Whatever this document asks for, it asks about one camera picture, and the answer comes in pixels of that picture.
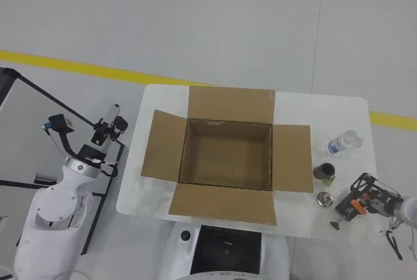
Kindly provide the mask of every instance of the open cardboard box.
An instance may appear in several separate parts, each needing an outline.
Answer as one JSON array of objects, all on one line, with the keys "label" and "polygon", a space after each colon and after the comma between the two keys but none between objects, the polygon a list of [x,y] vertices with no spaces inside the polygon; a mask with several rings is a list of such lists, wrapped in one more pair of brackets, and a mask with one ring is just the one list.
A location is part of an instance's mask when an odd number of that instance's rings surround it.
[{"label": "open cardboard box", "polygon": [[274,90],[189,88],[154,111],[142,176],[177,182],[169,214],[277,225],[273,191],[313,192],[310,128],[274,125]]}]

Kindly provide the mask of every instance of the black cable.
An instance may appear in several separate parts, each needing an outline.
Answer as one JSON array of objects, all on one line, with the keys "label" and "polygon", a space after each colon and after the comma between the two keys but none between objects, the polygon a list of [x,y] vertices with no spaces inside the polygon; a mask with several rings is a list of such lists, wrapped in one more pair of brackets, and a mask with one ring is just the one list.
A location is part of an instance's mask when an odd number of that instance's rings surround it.
[{"label": "black cable", "polygon": [[392,239],[390,239],[389,234],[391,234],[391,233],[392,233],[392,231],[386,230],[385,231],[385,237],[388,239],[389,245],[392,247],[393,251],[397,254],[398,259],[403,260],[402,254],[399,253],[398,245],[397,245],[397,241],[395,240],[395,237],[392,237]]},{"label": "black cable", "polygon": [[108,166],[113,168],[113,174],[108,174],[103,169],[101,169],[101,172],[107,177],[116,177],[116,176],[118,176],[118,167],[116,166],[116,164],[108,164]]}]

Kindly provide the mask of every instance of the cable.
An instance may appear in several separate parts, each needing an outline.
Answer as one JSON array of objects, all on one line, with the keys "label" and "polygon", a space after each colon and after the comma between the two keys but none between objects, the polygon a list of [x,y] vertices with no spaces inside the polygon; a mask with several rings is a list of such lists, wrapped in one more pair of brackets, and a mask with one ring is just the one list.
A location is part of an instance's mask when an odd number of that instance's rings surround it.
[{"label": "cable", "polygon": [[17,275],[16,275],[16,274],[15,274],[15,272],[14,272],[13,270],[11,270],[10,268],[5,267],[5,266],[3,266],[3,265],[0,265],[0,270],[3,270],[3,271],[5,271],[5,272],[9,273],[10,275],[12,275],[12,278],[13,278],[13,279],[18,280]]},{"label": "cable", "polygon": [[73,274],[73,272],[79,273],[80,275],[85,276],[88,280],[92,280],[91,277],[88,276],[88,274],[86,274],[85,272],[79,271],[79,270],[73,270],[70,272],[62,272],[59,275],[57,275],[56,277],[52,278],[51,280],[56,280],[57,278],[67,275],[67,274]]},{"label": "cable", "polygon": [[51,138],[51,140],[53,140],[54,145],[57,147],[57,149],[59,150],[59,152],[63,155],[63,157],[66,159],[67,156],[62,152],[62,150],[60,150],[59,145],[57,145],[57,142],[54,140],[53,136],[51,135],[51,133],[49,133],[49,131],[47,129],[45,129],[45,132],[47,135],[49,135],[49,137]]},{"label": "cable", "polygon": [[412,242],[411,242],[411,245],[409,246],[409,250],[411,250],[412,251],[412,255],[413,255],[413,258],[416,260],[416,262],[417,262],[417,256],[416,256],[416,253],[415,253],[415,248],[413,247],[413,237],[414,237],[414,233],[413,233],[413,225],[411,225],[411,231],[412,231]]},{"label": "cable", "polygon": [[102,168],[101,168],[101,172],[105,175],[105,176],[107,176],[107,177],[116,177],[116,176],[118,176],[118,167],[116,167],[116,164],[108,164],[107,166],[110,166],[111,168],[113,168],[113,174],[109,174],[109,173],[107,173],[107,172],[105,172]]}]

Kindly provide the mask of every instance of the gray floor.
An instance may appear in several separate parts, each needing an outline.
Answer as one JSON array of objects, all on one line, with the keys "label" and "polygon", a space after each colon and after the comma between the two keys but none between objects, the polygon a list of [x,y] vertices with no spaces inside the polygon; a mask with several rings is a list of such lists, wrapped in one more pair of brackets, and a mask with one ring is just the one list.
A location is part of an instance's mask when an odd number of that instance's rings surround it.
[{"label": "gray floor", "polygon": [[[417,0],[0,1],[0,49],[225,86],[364,97],[417,118]],[[120,103],[131,127],[144,85],[1,62],[97,120]],[[373,126],[378,177],[417,196],[417,132]],[[116,213],[119,179],[78,269],[98,279],[156,279],[172,223]],[[387,244],[289,238],[309,279],[417,279],[410,229]]]}]

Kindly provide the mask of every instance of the metal cylinder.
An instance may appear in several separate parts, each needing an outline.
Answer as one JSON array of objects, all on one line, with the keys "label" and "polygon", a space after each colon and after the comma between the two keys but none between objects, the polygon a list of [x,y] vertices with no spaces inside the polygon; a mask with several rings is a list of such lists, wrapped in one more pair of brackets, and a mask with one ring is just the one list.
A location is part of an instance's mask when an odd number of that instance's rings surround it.
[{"label": "metal cylinder", "polygon": [[330,179],[332,176],[334,176],[335,169],[334,166],[331,163],[322,163],[318,167],[314,168],[313,175],[315,178],[319,180],[323,179]]}]

